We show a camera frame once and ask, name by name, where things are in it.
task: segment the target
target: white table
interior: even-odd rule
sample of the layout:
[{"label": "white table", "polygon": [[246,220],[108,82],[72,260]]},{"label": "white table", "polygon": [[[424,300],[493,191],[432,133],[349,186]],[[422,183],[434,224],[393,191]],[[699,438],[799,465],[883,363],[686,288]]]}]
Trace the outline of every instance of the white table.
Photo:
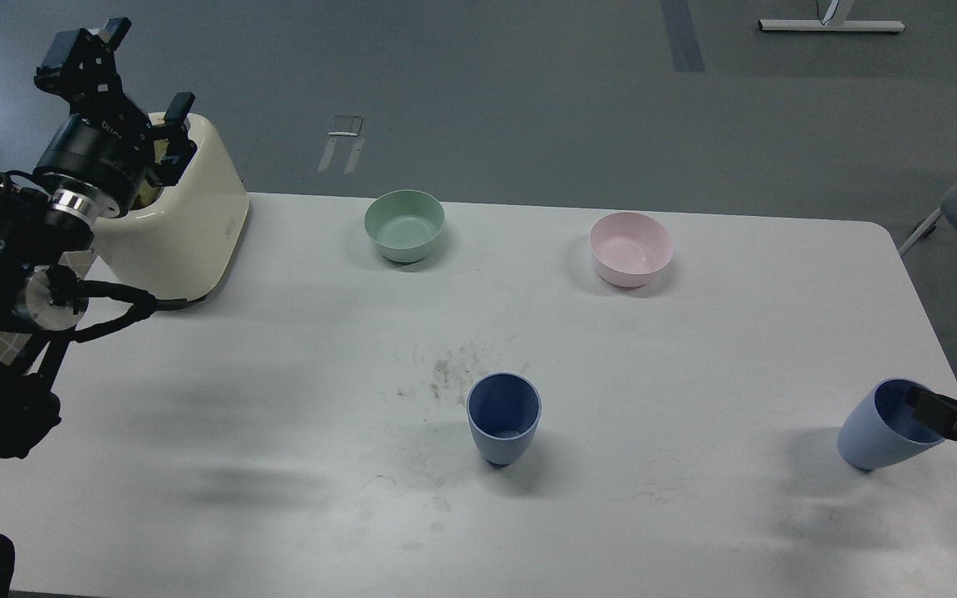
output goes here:
[{"label": "white table", "polygon": [[[624,292],[605,211],[446,203],[402,267],[369,201],[254,194],[222,292],[70,350],[64,424],[0,463],[18,590],[957,596],[957,444],[835,450],[882,379],[957,397],[882,228],[657,214],[675,260]],[[495,370],[544,406],[503,469],[462,406]]]}]

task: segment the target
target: blue cup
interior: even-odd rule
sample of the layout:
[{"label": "blue cup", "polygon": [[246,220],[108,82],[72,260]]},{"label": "blue cup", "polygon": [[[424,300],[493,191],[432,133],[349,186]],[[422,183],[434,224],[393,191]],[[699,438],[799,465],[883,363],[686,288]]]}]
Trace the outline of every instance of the blue cup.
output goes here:
[{"label": "blue cup", "polygon": [[493,465],[509,465],[522,457],[542,417],[542,397],[534,385],[508,372],[475,382],[467,406],[471,438]]},{"label": "blue cup", "polygon": [[837,435],[837,450],[844,461],[870,472],[906,461],[945,440],[915,420],[915,408],[907,404],[907,394],[915,385],[920,386],[891,379],[870,390]]}]

